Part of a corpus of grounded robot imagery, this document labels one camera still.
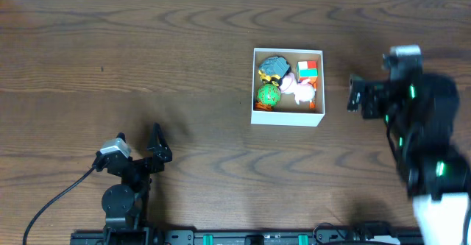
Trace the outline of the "colourful puzzle cube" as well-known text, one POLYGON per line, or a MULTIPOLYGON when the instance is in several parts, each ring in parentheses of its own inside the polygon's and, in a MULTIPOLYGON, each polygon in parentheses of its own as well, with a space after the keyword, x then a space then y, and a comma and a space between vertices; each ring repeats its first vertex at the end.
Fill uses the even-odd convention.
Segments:
POLYGON ((318 78, 317 62, 313 60, 299 61, 297 63, 297 77, 299 82, 306 79, 310 84, 314 84, 318 78))

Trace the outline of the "pink duck toy with hat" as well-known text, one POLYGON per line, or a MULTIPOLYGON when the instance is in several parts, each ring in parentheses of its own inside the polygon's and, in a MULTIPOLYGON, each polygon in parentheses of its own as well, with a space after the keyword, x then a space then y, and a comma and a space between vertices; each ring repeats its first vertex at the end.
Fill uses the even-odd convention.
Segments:
POLYGON ((313 110, 315 108, 316 88, 310 81, 310 79, 304 79, 298 82, 295 75, 289 72, 282 78, 279 89, 283 94, 294 94, 297 105, 300 105, 301 102, 308 102, 309 108, 313 110))

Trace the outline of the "grey yellow toy truck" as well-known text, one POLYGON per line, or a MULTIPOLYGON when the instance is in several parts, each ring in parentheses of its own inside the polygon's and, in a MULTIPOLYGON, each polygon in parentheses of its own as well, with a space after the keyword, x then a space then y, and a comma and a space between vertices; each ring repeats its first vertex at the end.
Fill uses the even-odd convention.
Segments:
POLYGON ((258 74, 263 84, 273 84, 279 87, 282 78, 291 71, 291 66, 284 57, 266 58, 258 66, 258 74))

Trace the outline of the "green number ball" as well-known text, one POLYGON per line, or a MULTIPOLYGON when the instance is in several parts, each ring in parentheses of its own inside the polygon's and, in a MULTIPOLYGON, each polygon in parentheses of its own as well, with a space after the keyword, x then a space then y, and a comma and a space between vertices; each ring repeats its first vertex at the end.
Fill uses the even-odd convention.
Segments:
POLYGON ((259 87, 256 99, 259 103, 274 107, 281 99, 279 87, 273 84, 265 84, 259 87))

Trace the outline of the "orange round gear toy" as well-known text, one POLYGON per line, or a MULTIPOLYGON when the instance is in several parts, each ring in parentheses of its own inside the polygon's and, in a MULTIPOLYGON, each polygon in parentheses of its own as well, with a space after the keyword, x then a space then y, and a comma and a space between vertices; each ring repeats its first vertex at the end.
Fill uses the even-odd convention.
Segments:
POLYGON ((272 112, 272 111, 273 111, 273 107, 272 107, 271 105, 269 105, 269 104, 264 104, 264 103, 261 103, 261 102, 256 102, 256 103, 254 103, 254 110, 272 112))

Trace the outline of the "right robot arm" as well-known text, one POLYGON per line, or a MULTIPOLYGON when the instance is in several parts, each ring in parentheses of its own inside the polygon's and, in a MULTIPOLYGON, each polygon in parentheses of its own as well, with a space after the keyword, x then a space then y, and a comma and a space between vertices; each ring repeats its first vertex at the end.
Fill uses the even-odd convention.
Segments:
POLYGON ((470 243, 470 165, 453 145, 455 82, 425 73, 421 54, 387 54, 385 80, 350 77, 349 111, 383 119, 425 244, 470 243))

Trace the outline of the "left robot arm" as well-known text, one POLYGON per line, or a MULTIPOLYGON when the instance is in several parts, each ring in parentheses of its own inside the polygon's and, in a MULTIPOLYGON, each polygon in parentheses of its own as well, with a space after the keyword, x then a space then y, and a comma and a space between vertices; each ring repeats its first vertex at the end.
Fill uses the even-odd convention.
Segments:
POLYGON ((102 196, 105 212, 103 244, 162 244, 162 235, 147 220, 151 175, 162 172, 172 152, 155 123, 147 144, 151 156, 134 160, 125 134, 106 141, 96 153, 93 167, 121 178, 102 196))

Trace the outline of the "white cardboard box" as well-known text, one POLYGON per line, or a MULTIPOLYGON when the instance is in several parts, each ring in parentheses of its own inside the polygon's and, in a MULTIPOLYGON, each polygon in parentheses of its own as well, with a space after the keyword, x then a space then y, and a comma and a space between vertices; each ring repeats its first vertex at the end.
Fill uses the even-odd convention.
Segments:
POLYGON ((252 69, 251 124, 300 127, 317 127, 319 125, 325 116, 324 56, 321 50, 254 48, 252 69), (298 61, 316 62, 319 76, 316 83, 314 109, 310 109, 307 102, 301 102, 300 106, 297 106, 293 94, 282 94, 281 100, 271 112, 255 109, 257 92, 262 85, 258 75, 258 66, 266 58, 273 56, 286 58, 293 71, 295 71, 298 61))

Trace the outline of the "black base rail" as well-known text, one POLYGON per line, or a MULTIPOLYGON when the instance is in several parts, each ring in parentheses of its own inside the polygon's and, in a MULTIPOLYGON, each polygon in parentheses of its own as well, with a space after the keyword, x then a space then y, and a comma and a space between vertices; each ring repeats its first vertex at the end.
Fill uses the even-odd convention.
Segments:
POLYGON ((413 227, 393 227, 384 221, 367 221, 352 227, 321 223, 313 230, 193 231, 143 230, 76 231, 74 245, 327 245, 399 244, 423 245, 422 234, 413 227))

